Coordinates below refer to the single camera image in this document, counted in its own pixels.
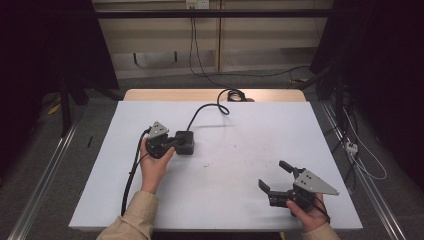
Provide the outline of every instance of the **human hand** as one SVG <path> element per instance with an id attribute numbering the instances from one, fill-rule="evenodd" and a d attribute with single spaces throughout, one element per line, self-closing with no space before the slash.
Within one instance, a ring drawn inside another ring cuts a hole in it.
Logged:
<path id="1" fill-rule="evenodd" d="M 150 157 L 147 152 L 146 141 L 147 138 L 144 138 L 141 141 L 140 147 L 140 156 L 142 157 L 142 159 L 140 160 L 140 167 L 143 175 L 141 191 L 156 194 L 160 181 L 165 175 L 166 166 L 168 165 L 169 160 L 174 155 L 175 148 L 171 147 L 160 159 L 154 159 Z"/>
<path id="2" fill-rule="evenodd" d="M 325 209 L 323 206 L 324 200 L 320 193 L 316 194 L 315 205 L 321 209 Z M 295 202 L 288 200 L 286 202 L 287 207 L 292 211 L 294 215 L 299 218 L 302 222 L 303 232 L 310 232 L 312 230 L 321 227 L 327 222 L 327 216 L 318 211 L 315 207 L 311 207 L 310 211 L 303 211 Z"/>

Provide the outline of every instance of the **beige sleeve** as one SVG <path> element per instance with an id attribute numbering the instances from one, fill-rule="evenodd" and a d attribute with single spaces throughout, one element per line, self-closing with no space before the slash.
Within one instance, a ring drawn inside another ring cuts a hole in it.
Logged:
<path id="1" fill-rule="evenodd" d="M 148 192 L 136 192 L 123 217 L 107 227 L 97 237 L 104 239 L 151 239 L 153 220 L 158 210 L 158 198 Z"/>
<path id="2" fill-rule="evenodd" d="M 328 223 L 310 232 L 301 233 L 301 235 L 303 240 L 340 240 Z"/>

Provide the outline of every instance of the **silver metal plate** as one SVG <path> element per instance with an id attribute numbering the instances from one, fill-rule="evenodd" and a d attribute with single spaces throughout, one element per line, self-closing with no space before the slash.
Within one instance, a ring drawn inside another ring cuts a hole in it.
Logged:
<path id="1" fill-rule="evenodd" d="M 294 185 L 303 188 L 308 192 L 339 195 L 339 191 L 309 170 L 303 171 L 303 173 L 301 173 L 294 181 Z"/>
<path id="2" fill-rule="evenodd" d="M 160 122 L 156 121 L 155 123 L 153 123 L 152 129 L 150 129 L 148 139 L 159 137 L 168 132 L 169 132 L 168 128 L 163 126 Z"/>

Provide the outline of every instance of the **power outlet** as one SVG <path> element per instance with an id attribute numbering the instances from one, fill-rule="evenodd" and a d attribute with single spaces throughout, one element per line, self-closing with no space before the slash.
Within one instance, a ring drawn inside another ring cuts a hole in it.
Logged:
<path id="1" fill-rule="evenodd" d="M 358 145 L 351 143 L 351 142 L 347 142 L 346 143 L 346 152 L 351 154 L 352 156 L 355 156 L 356 153 L 358 152 Z"/>
<path id="2" fill-rule="evenodd" d="M 209 9 L 209 0 L 197 0 L 197 9 Z"/>
<path id="3" fill-rule="evenodd" d="M 187 9 L 197 9 L 198 0 L 186 0 Z"/>

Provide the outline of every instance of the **white tabletop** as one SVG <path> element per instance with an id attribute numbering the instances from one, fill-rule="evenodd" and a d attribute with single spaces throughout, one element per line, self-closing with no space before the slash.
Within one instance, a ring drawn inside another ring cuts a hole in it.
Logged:
<path id="1" fill-rule="evenodd" d="M 69 224 L 100 230 L 120 214 L 121 201 L 140 134 L 154 121 L 186 130 L 206 102 L 120 102 L 96 163 Z M 307 168 L 339 192 L 325 195 L 336 230 L 362 224 L 308 102 L 223 103 L 231 111 L 203 109 L 190 130 L 192 156 L 174 155 L 157 193 L 156 231 L 285 231 L 300 228 L 288 209 L 270 207 L 258 179 L 272 190 L 292 189 L 284 160 Z M 141 187 L 138 170 L 129 199 Z"/>

